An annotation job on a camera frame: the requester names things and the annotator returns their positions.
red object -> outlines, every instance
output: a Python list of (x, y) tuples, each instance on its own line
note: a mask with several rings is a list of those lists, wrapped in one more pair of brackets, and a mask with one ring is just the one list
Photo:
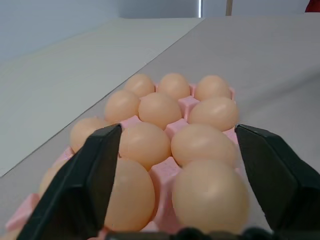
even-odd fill
[(305, 9), (306, 13), (320, 13), (320, 0), (310, 0)]

brown egg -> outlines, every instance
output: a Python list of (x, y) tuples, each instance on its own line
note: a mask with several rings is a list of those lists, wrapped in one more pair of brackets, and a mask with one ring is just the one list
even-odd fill
[(171, 140), (172, 156), (185, 167), (191, 161), (213, 159), (236, 166), (235, 144), (221, 131), (207, 124), (190, 124), (178, 131)]
[(182, 113), (176, 100), (166, 94), (154, 92), (141, 99), (139, 118), (164, 130), (168, 124), (180, 120)]
[(131, 91), (141, 98), (147, 96), (148, 94), (154, 93), (155, 84), (147, 75), (135, 74), (126, 81), (123, 89)]
[(104, 108), (104, 119), (111, 124), (120, 123), (138, 115), (140, 98), (133, 92), (120, 90), (112, 94)]
[(139, 162), (149, 171), (153, 165), (170, 157), (170, 140), (159, 127), (140, 122), (123, 131), (119, 154), (122, 158)]
[(70, 133), (70, 147), (76, 153), (83, 147), (87, 138), (96, 130), (105, 128), (110, 124), (100, 118), (90, 117), (79, 120)]
[(178, 100), (190, 96), (190, 87), (183, 75), (169, 73), (162, 78), (157, 87), (157, 92), (167, 94)]
[(41, 180), (39, 190), (38, 190), (38, 194), (39, 194), (40, 198), (46, 192), (47, 188), (49, 187), (51, 181), (54, 179), (57, 172), (63, 167), (63, 165), (66, 164), (67, 161), (68, 160), (66, 159), (66, 160), (57, 162), (55, 165), (53, 165), (51, 168), (49, 168), (48, 171), (45, 173), (45, 175), (43, 176), (43, 178)]
[(239, 234), (248, 221), (248, 190), (239, 175), (220, 161), (188, 164), (175, 179), (172, 204), (185, 226), (204, 233)]
[(226, 97), (231, 99), (229, 85), (217, 75), (208, 75), (201, 79), (195, 88), (194, 98), (204, 101), (212, 97)]
[(0, 240), (16, 240), (22, 229), (16, 229), (0, 236)]
[(112, 231), (139, 231), (155, 207), (155, 189), (149, 173), (136, 161), (118, 159), (104, 224)]
[(213, 97), (199, 102), (190, 112), (189, 124), (209, 124), (224, 132), (233, 128), (239, 119), (236, 103), (226, 97)]

plastic egg carton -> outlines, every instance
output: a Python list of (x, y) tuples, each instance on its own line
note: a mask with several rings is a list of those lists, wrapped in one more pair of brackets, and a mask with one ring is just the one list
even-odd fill
[[(178, 100), (183, 118), (168, 124), (164, 130), (170, 140), (181, 128), (188, 125), (187, 121), (191, 110), (200, 102), (194, 98), (196, 85), (190, 84), (189, 86), (191, 95)], [(230, 88), (230, 91), (232, 93), (232, 99), (234, 99), (235, 91), (232, 88)], [(135, 115), (127, 120), (122, 121), (121, 125), (123, 128), (128, 128), (140, 122), (142, 121), (138, 116)], [(238, 144), (234, 129), (224, 131), (223, 133), (235, 144)], [(71, 147), (68, 147), (64, 153), (53, 163), (53, 166), (61, 161), (69, 160), (73, 155), (73, 150)], [(177, 165), (172, 156), (167, 158), (165, 161), (154, 165), (150, 169), (149, 175), (154, 185), (156, 201), (151, 221), (141, 230), (141, 232), (167, 232), (169, 234), (174, 234), (183, 227), (176, 218), (172, 205), (172, 187), (175, 176), (180, 171), (181, 168)], [(39, 201), (40, 196), (37, 193), (30, 194), (6, 223), (6, 230), (11, 232), (13, 230), (22, 228), (32, 214), (33, 210), (36, 208)], [(101, 230), (99, 236), (102, 237), (106, 234), (106, 232), (106, 229)]]

egg tray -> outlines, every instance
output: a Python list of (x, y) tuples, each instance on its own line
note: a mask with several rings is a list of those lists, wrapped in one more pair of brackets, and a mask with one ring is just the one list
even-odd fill
[[(167, 136), (172, 137), (184, 126), (188, 125), (188, 116), (191, 110), (200, 102), (194, 98), (196, 89), (195, 84), (190, 84), (190, 96), (180, 98), (178, 104), (181, 108), (182, 117), (180, 120), (170, 123), (166, 126), (164, 132)], [(232, 99), (234, 100), (235, 91), (230, 88)], [(130, 117), (121, 122), (123, 128), (132, 127), (137, 123), (142, 122), (138, 116)], [(230, 129), (223, 132), (230, 140), (238, 145), (238, 140), (234, 129)], [(69, 160), (75, 153), (68, 147), (63, 154), (53, 163), (53, 166), (59, 162)], [(181, 171), (181, 168), (177, 165), (172, 156), (168, 157), (165, 161), (154, 165), (149, 175), (152, 179), (155, 190), (155, 207), (151, 216), (151, 221), (141, 230), (141, 232), (166, 232), (169, 234), (175, 234), (183, 226), (176, 218), (175, 211), (172, 205), (172, 187), (175, 176)], [(22, 228), (28, 221), (33, 210), (36, 208), (40, 196), (37, 193), (31, 193), (22, 202), (22, 204), (15, 211), (13, 216), (6, 223), (5, 228), (8, 232)], [(102, 229), (100, 236), (105, 235), (106, 229)]]

gray table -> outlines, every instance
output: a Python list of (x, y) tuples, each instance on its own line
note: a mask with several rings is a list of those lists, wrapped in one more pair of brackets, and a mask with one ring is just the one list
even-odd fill
[[(320, 171), (317, 66), (320, 14), (313, 13), (205, 19), (139, 72), (156, 82), (169, 72), (180, 72), (191, 83), (207, 74), (225, 77), (235, 88), (241, 123), (281, 135), (303, 160)], [(107, 98), (79, 118), (102, 117)], [(37, 191), (43, 174), (68, 145), (74, 122), (1, 178), (0, 226), (29, 193)], [(251, 190), (250, 195), (248, 224), (268, 228)]]

